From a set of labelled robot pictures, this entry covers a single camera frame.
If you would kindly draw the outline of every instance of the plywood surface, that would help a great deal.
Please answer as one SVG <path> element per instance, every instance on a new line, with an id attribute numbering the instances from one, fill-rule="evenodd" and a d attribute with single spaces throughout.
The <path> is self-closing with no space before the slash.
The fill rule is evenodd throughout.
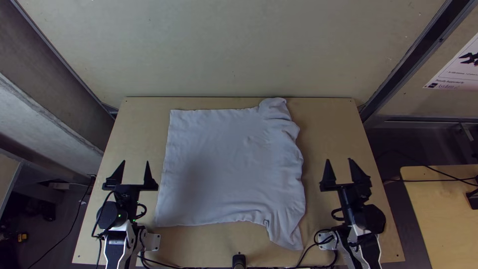
<path id="1" fill-rule="evenodd" d="M 0 217 L 8 200 L 10 184 L 20 163 L 0 153 Z"/>
<path id="2" fill-rule="evenodd" d="M 159 182 L 171 109 L 240 109 L 254 107 L 262 98 L 126 98 L 118 114 L 93 188 L 93 194 L 78 239 L 74 263 L 94 264 L 98 243 L 90 237 L 95 215 L 107 195 L 101 190 L 105 178 L 125 159 L 124 183 L 141 183 L 146 161 Z M 325 160 L 332 162 L 338 181 L 350 182 L 347 158 L 353 158 L 371 176 L 376 204 L 386 215 L 385 233 L 380 236 L 382 262 L 403 261 L 403 252 L 390 207 L 378 175 L 365 131 L 351 99 L 287 99 L 293 121 L 301 131 L 297 144 L 304 156 L 302 182 L 306 190 L 306 215 L 300 222 L 303 243 L 310 245 L 314 233 L 337 223 L 330 212 L 340 206 L 335 192 L 321 193 Z M 141 219 L 151 231 L 162 235 L 158 252 L 147 256 L 182 267 L 230 267 L 237 252 L 244 253 L 251 267 L 294 266 L 300 251 L 290 251 L 269 240 L 265 227 L 236 222 L 196 227 L 153 226 L 157 192 L 142 192 L 140 202 L 148 207 Z M 312 249 L 304 264 L 325 265 L 332 253 Z"/>
<path id="3" fill-rule="evenodd" d="M 478 165 L 433 168 L 458 178 L 478 174 Z M 404 180 L 449 179 L 423 166 L 402 167 L 400 173 Z M 476 187 L 455 181 L 406 182 L 405 186 L 433 269 L 476 267 L 478 210 L 471 209 L 465 196 Z"/>
<path id="4" fill-rule="evenodd" d="M 478 89 L 422 89 L 478 32 L 478 6 L 378 112 L 387 116 L 478 118 Z"/>
<path id="5" fill-rule="evenodd" d="M 366 102 L 444 0 L 17 0 L 98 98 Z"/>

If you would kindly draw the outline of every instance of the black cable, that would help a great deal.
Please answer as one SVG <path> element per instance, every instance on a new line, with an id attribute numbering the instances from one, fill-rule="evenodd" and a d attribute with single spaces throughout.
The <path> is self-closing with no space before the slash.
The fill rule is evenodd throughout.
<path id="1" fill-rule="evenodd" d="M 362 237 L 357 240 L 357 242 L 349 242 L 349 246 L 351 246 L 352 248 L 355 248 L 355 252 L 359 251 L 359 246 L 360 244 L 362 244 L 363 242 L 365 241 L 368 241 L 372 238 L 376 238 L 375 234 L 366 234 L 366 235 L 362 235 Z"/>
<path id="2" fill-rule="evenodd" d="M 388 179 L 388 180 L 385 180 L 385 181 L 403 181 L 403 182 L 461 181 L 461 182 L 463 182 L 463 183 L 465 183 L 465 184 L 478 187 L 477 184 L 473 184 L 473 183 L 469 183 L 469 182 L 466 182 L 466 181 L 465 181 L 465 180 L 474 179 L 475 177 L 470 177 L 470 178 L 457 178 L 457 177 L 452 176 L 452 175 L 449 175 L 449 174 L 447 174 L 447 173 L 445 173 L 445 172 L 436 170 L 436 169 L 430 167 L 429 165 L 426 165 L 426 164 L 424 164 L 424 163 L 422 163 L 422 162 L 416 160 L 415 158 L 412 158 L 412 157 L 410 157 L 410 156 L 408 156 L 408 155 L 404 154 L 403 152 L 400 152 L 400 151 L 398 151 L 398 150 L 396 150 L 396 149 L 388 150 L 388 151 L 386 151 L 386 152 L 380 154 L 377 158 L 375 158 L 375 161 L 379 160 L 380 158 L 382 158 L 383 156 L 385 156 L 386 154 L 388 154 L 388 153 L 390 153 L 390 152 L 394 152 L 394 153 L 396 153 L 396 154 L 399 154 L 399 155 L 401 155 L 401 156 L 403 156 L 403 157 L 405 157 L 405 158 L 407 158 L 407 159 L 409 159 L 409 160 L 412 160 L 412 161 L 414 161 L 415 163 L 417 163 L 417 164 L 419 164 L 419 165 L 421 165 L 421 166 L 424 166 L 424 167 L 426 167 L 426 168 L 428 168 L 428 169 L 430 169 L 430 170 L 432 170 L 432 171 L 435 171 L 435 172 L 437 172 L 437 173 L 439 173 L 439 174 L 445 175 L 445 176 L 447 176 L 447 177 L 449 177 L 449 178 L 453 178 L 453 180 L 451 180 L 451 179 L 439 179 L 439 180 L 402 180 L 402 179 Z"/>
<path id="3" fill-rule="evenodd" d="M 330 214 L 332 215 L 332 218 L 333 218 L 334 220 L 336 220 L 336 221 L 344 221 L 344 220 L 345 220 L 345 218 L 343 218 L 343 217 L 337 217 L 337 216 L 335 215 L 336 213 L 339 213 L 340 211 L 342 211 L 342 207 L 336 208 L 336 209 L 332 210 L 332 212 L 331 212 Z"/>
<path id="4" fill-rule="evenodd" d="M 150 259 L 146 259 L 144 257 L 144 252 L 142 252 L 141 254 L 142 256 L 138 256 L 140 259 L 141 259 L 141 263 L 143 263 L 145 261 L 148 261 L 150 263 L 154 263 L 154 264 L 157 264 L 157 265 L 161 265 L 161 266 L 164 266 L 164 267 L 169 267 L 169 268 L 173 268 L 173 269 L 183 269 L 181 267 L 176 267 L 176 266 L 172 266 L 172 265 L 167 265 L 167 264 L 164 264 L 164 263 L 160 263 L 160 262 L 157 262 L 157 261 L 153 261 L 153 260 L 150 260 Z"/>
<path id="5" fill-rule="evenodd" d="M 88 193 L 88 190 L 90 189 L 90 186 L 93 183 L 93 181 L 95 181 L 94 176 L 92 176 L 90 178 L 90 183 L 88 184 L 88 187 L 86 188 L 86 191 L 85 191 L 85 193 L 83 194 L 83 197 L 80 200 L 80 204 L 78 205 L 78 210 L 76 212 L 75 219 L 73 220 L 73 223 L 71 225 L 70 231 L 60 241 L 58 241 L 54 246 L 52 246 L 47 252 L 45 252 L 45 254 L 43 254 L 39 259 L 37 259 L 34 263 L 32 263 L 27 269 L 32 268 L 35 264 L 37 264 L 37 262 L 39 262 L 41 259 L 43 259 L 48 253 L 50 253 L 50 251 L 52 251 L 52 249 L 54 249 L 57 245 L 59 245 L 61 242 L 63 242 L 63 240 L 65 240 L 70 235 L 71 231 L 73 230 L 73 227 L 75 226 L 76 220 L 78 219 L 78 215 L 80 214 L 81 202 L 83 202 L 83 200 L 85 199 L 85 196 Z"/>
<path id="6" fill-rule="evenodd" d="M 144 251 L 142 251 L 142 252 L 141 252 L 141 256 L 138 256 L 138 257 L 139 257 L 139 259 L 141 260 L 141 264 L 143 264 L 143 267 L 144 267 L 144 268 L 146 268 L 146 269 L 151 269 L 151 268 L 148 267 L 148 266 L 146 265 L 146 263 L 144 262 L 144 260 L 146 259 L 146 258 L 144 257 Z"/>
<path id="7" fill-rule="evenodd" d="M 335 263 L 337 262 L 337 259 L 339 257 L 339 254 L 338 252 L 335 250 L 334 251 L 334 260 L 326 265 L 326 266 L 300 266 L 300 264 L 302 263 L 303 259 L 305 258 L 305 255 L 307 254 L 307 252 L 313 247 L 313 246 L 319 246 L 319 245 L 323 245 L 323 244 L 327 244 L 331 241 L 333 241 L 335 239 L 335 236 L 331 235 L 331 236 L 328 236 L 327 238 L 325 238 L 324 240 L 318 242 L 317 241 L 317 235 L 321 232 L 331 232 L 332 230 L 330 229 L 323 229 L 323 230 L 319 230 L 317 231 L 315 234 L 314 234 L 314 243 L 312 245 L 310 245 L 305 251 L 304 253 L 302 254 L 302 256 L 300 257 L 299 259 L 299 262 L 297 263 L 297 265 L 291 269 L 301 269 L 301 268 L 313 268 L 313 269 L 325 269 L 325 268 L 333 268 Z"/>
<path id="8" fill-rule="evenodd" d="M 106 196 L 105 200 L 103 201 L 103 204 L 101 205 L 101 210 L 100 210 L 100 213 L 98 215 L 98 217 L 96 218 L 96 221 L 95 221 L 95 225 L 93 226 L 93 230 L 91 231 L 91 237 L 94 237 L 94 238 L 98 238 L 100 239 L 102 236 L 103 236 L 103 233 L 107 230 L 104 230 L 103 232 L 95 235 L 95 231 L 96 231 L 96 226 L 98 226 L 98 221 L 100 220 L 101 218 L 101 215 L 103 214 L 103 210 L 105 208 L 105 204 L 106 202 L 108 201 L 108 198 L 111 196 L 112 193 L 116 193 L 115 191 L 110 191 L 108 193 L 108 195 Z"/>
<path id="9" fill-rule="evenodd" d="M 98 259 L 96 260 L 95 269 L 98 269 L 98 265 L 100 264 L 100 258 L 101 258 L 101 238 L 98 238 L 98 241 L 100 242 L 100 250 L 98 251 Z"/>
<path id="10" fill-rule="evenodd" d="M 141 244 L 143 245 L 144 247 L 144 243 L 143 243 L 143 238 L 140 236 L 139 237 L 139 241 L 141 242 Z M 150 260 L 150 259 L 146 259 L 144 257 L 144 251 L 141 252 L 141 255 L 138 255 L 138 257 L 141 259 L 141 263 L 143 264 L 143 266 L 148 269 L 149 267 L 146 266 L 145 262 L 144 261 L 148 261 L 150 263 L 154 263 L 154 264 L 157 264 L 157 265 L 162 265 L 162 266 L 165 266 L 165 267 L 169 267 L 169 268 L 173 268 L 173 269 L 184 269 L 184 268 L 181 268 L 179 266 L 172 266 L 172 265 L 167 265 L 167 264 L 164 264 L 164 263 L 160 263 L 160 262 L 157 262 L 157 261 L 153 261 L 153 260 Z"/>
<path id="11" fill-rule="evenodd" d="M 146 215 L 146 212 L 148 212 L 148 208 L 145 205 L 138 203 L 138 206 L 142 207 L 144 211 L 141 212 L 139 215 L 136 215 L 135 217 L 136 220 L 142 218 L 144 215 Z"/>

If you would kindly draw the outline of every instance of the wooden table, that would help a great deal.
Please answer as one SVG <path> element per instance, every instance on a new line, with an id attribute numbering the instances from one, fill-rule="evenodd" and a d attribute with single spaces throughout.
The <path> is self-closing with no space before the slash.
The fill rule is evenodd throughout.
<path id="1" fill-rule="evenodd" d="M 158 183 L 161 180 L 171 109 L 242 109 L 257 106 L 262 99 L 124 99 L 98 172 L 73 262 L 96 263 L 99 245 L 90 234 L 96 212 L 108 193 L 101 190 L 101 184 L 122 160 L 126 160 L 123 183 L 141 184 L 147 160 L 153 177 Z M 387 218 L 385 232 L 380 236 L 381 262 L 403 261 L 395 222 L 353 100 L 290 98 L 287 101 L 292 119 L 301 129 L 297 145 L 304 156 L 302 182 L 307 208 L 300 222 L 304 245 L 312 244 L 317 230 L 337 225 L 330 216 L 330 212 L 340 206 L 337 193 L 321 193 L 319 190 L 325 160 L 331 160 L 338 182 L 344 183 L 351 181 L 347 160 L 350 157 L 371 176 L 373 194 L 370 202 L 377 205 Z M 156 192 L 141 192 L 140 202 L 149 210 L 140 223 L 162 235 L 159 251 L 146 253 L 147 257 L 157 261 L 181 267 L 230 267 L 232 255 L 241 252 L 247 256 L 248 266 L 251 267 L 290 267 L 297 263 L 301 255 L 300 251 L 290 251 L 272 243 L 265 227 L 248 222 L 156 228 L 153 226 L 156 201 Z M 313 248 L 303 264 L 325 265 L 332 257 L 331 252 Z"/>
<path id="2" fill-rule="evenodd" d="M 478 165 L 433 168 L 458 178 L 474 177 Z M 424 166 L 402 167 L 403 180 L 450 179 Z M 478 210 L 465 196 L 475 190 L 459 181 L 405 182 L 433 269 L 475 268 L 478 253 Z"/>
<path id="3" fill-rule="evenodd" d="M 0 152 L 0 218 L 15 183 L 20 162 Z"/>

